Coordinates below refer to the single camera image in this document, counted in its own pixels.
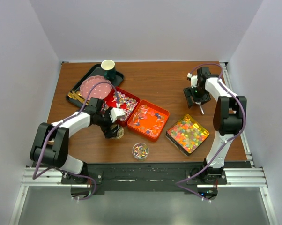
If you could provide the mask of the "gold jar lid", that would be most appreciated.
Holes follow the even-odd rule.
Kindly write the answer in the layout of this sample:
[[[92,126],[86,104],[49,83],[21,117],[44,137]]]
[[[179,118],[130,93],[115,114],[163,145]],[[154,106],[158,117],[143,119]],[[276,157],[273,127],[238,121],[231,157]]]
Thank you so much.
[[[124,128],[121,125],[114,124],[111,126],[111,131],[112,131],[112,139],[120,139],[124,135]]]

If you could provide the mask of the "red box of swirl candies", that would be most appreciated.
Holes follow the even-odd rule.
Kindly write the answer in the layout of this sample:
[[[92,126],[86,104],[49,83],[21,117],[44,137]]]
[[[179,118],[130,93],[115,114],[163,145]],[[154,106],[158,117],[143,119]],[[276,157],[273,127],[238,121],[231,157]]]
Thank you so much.
[[[125,112],[125,117],[116,121],[117,124],[125,127],[127,125],[127,121],[132,115],[134,109],[140,102],[140,99],[133,95],[132,93],[127,92],[124,89],[116,87],[117,95],[115,94],[114,89],[108,94],[108,96],[104,99],[103,110],[107,110],[109,107],[116,107],[117,96],[119,97],[120,108],[122,108]]]

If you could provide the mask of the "tin of star candies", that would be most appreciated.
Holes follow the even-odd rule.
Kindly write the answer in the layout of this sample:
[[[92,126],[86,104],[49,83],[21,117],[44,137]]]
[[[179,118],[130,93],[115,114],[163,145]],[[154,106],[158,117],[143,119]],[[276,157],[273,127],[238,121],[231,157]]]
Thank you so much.
[[[166,131],[166,137],[186,156],[190,156],[208,137],[209,132],[185,114]]]

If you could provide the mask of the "orange box of candies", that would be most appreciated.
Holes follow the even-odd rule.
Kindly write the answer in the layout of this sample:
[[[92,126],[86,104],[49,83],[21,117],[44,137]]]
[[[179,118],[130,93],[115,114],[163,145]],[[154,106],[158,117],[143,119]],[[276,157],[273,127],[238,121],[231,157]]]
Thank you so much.
[[[149,101],[141,100],[127,121],[133,132],[156,142],[165,127],[170,112]]]

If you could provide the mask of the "clear glass jar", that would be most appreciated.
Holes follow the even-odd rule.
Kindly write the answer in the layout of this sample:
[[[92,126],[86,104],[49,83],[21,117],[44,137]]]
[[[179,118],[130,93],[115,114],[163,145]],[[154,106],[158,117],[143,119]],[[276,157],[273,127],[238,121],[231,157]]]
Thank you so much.
[[[132,155],[135,159],[141,161],[145,160],[149,155],[149,148],[147,144],[138,142],[132,147]]]

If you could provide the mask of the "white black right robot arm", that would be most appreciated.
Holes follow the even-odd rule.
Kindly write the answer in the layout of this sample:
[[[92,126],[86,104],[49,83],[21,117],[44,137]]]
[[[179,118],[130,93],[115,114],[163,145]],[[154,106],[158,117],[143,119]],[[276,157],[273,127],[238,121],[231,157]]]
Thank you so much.
[[[203,161],[203,167],[184,181],[200,178],[205,184],[211,184],[222,175],[224,161],[231,143],[240,136],[246,126],[245,96],[231,91],[222,80],[222,75],[210,72],[209,63],[195,67],[187,75],[190,87],[183,90],[188,107],[201,106],[211,99],[216,101],[213,117],[215,137],[210,152]]]

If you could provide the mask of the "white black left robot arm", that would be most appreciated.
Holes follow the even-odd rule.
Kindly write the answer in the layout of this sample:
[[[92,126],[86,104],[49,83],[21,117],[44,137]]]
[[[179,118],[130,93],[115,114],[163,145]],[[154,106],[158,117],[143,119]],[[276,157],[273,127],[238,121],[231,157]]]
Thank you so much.
[[[92,98],[88,105],[83,104],[71,116],[38,126],[30,151],[30,159],[36,162],[32,175],[34,180],[51,168],[71,176],[78,184],[91,180],[87,164],[68,153],[69,139],[91,125],[99,126],[107,139],[117,136],[120,126],[115,122],[125,116],[124,109],[117,103],[116,107],[109,107],[102,112],[102,104],[102,100]]]

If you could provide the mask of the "pink polka dot plate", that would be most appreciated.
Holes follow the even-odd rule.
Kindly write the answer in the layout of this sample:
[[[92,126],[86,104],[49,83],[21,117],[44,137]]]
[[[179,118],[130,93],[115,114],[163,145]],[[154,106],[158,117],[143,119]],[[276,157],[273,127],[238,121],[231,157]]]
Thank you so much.
[[[89,91],[94,87],[92,92],[88,97],[88,101],[91,98],[98,98],[103,100],[111,91],[112,86],[110,85],[110,81],[106,80],[104,77],[100,75],[91,76],[84,80],[80,86],[80,93],[82,97],[85,99]]]

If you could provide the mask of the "gold cutlery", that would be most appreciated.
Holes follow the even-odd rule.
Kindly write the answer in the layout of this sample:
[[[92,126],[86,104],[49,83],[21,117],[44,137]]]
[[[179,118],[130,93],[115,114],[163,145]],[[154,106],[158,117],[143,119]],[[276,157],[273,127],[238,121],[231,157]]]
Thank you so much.
[[[88,105],[89,104],[89,102],[88,101],[85,101],[85,99],[81,96],[81,95],[78,95],[76,92],[74,92],[74,91],[71,91],[71,92],[69,92],[68,93],[68,96],[70,97],[70,98],[72,98],[72,99],[74,99],[74,100],[78,100],[80,103],[82,103],[82,104],[86,104],[86,105]]]

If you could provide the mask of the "dark green mug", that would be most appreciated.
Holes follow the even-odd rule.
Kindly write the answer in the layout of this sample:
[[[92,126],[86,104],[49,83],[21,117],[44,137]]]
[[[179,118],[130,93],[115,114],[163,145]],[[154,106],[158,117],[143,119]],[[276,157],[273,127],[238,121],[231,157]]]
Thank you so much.
[[[104,77],[107,80],[113,80],[116,76],[115,62],[112,60],[104,60],[101,63],[101,68],[104,71]]]

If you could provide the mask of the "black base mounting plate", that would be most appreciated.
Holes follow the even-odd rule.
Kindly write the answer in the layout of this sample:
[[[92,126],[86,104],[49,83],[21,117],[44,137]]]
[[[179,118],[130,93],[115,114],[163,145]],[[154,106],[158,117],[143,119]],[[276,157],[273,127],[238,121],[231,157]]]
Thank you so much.
[[[86,193],[79,185],[90,184],[87,179],[95,180],[97,195],[106,191],[137,192],[180,192],[201,197],[215,197],[219,185],[226,185],[227,178],[223,168],[208,168],[203,173],[202,163],[122,163],[87,164],[83,168],[82,178],[66,175],[62,184],[72,185],[73,194]]]

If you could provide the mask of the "aluminium frame rail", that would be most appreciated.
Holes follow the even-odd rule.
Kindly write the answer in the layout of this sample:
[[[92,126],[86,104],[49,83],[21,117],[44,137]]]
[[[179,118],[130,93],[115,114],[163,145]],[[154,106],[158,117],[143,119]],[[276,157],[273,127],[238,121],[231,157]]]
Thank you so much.
[[[218,187],[267,187],[262,168],[225,168],[226,183],[218,182]],[[33,168],[26,168],[21,186],[57,187],[62,185],[62,174],[54,169],[46,171],[37,179],[32,178]]]

